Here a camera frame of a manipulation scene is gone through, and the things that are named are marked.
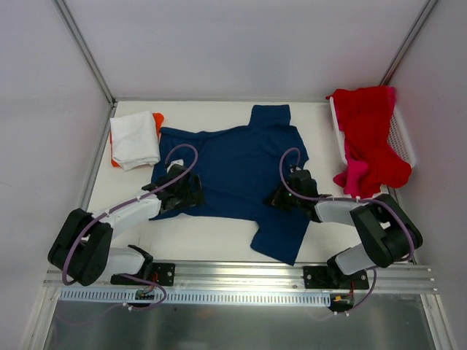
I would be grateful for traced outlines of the navy blue t-shirt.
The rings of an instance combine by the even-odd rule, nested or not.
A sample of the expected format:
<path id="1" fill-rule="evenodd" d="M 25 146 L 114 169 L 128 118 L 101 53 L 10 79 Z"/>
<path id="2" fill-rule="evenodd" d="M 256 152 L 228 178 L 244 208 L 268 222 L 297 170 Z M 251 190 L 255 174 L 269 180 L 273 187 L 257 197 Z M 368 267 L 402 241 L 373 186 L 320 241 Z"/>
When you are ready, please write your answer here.
<path id="1" fill-rule="evenodd" d="M 291 165 L 309 157 L 288 105 L 252 108 L 248 125 L 198 133 L 161 129 L 161 157 L 182 159 L 199 175 L 204 204 L 183 209 L 194 217 L 245 219 L 258 224 L 250 244 L 261 254 L 294 265 L 309 219 L 299 209 L 280 211 L 264 204 Z"/>

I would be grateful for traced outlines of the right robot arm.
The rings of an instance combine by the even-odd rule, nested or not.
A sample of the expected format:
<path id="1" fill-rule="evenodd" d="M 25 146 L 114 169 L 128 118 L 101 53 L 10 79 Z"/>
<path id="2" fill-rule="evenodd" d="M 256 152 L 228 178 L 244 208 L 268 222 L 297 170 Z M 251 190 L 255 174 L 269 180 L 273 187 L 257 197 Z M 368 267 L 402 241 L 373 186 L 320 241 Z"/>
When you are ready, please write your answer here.
<path id="1" fill-rule="evenodd" d="M 423 244 L 417 226 L 390 195 L 360 200 L 319 194 L 317 182 L 307 170 L 296 170 L 282 179 L 263 203 L 281 211 L 298 209 L 312 222 L 356 229 L 360 243 L 327 261 L 324 282 L 338 289 L 368 268 L 410 260 Z"/>

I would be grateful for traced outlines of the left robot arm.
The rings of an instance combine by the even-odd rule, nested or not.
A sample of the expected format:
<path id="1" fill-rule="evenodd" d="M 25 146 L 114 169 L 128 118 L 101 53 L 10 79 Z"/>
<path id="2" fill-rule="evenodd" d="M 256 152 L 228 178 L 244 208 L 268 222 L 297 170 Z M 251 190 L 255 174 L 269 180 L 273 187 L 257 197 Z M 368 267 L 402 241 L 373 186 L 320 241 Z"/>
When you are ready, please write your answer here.
<path id="1" fill-rule="evenodd" d="M 112 247 L 112 240 L 162 214 L 204 203 L 199 175 L 172 163 L 165 176 L 149 183 L 132 198 L 96 212 L 71 211 L 47 255 L 60 269 L 63 283 L 89 286 L 109 275 L 113 284 L 145 284 L 153 274 L 153 256 L 136 245 Z"/>

